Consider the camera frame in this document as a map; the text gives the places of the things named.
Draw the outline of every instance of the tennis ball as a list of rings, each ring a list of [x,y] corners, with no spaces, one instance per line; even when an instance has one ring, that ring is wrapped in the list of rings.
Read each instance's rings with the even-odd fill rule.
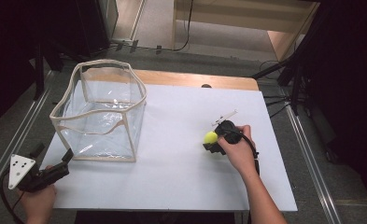
[[[212,144],[218,141],[218,135],[215,132],[209,132],[205,135],[204,143]]]

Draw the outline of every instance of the transparent plastic box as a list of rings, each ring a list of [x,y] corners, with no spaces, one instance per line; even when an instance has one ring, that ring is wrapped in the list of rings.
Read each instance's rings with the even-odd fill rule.
[[[75,160],[136,161],[146,96],[128,63],[79,63],[49,117]]]

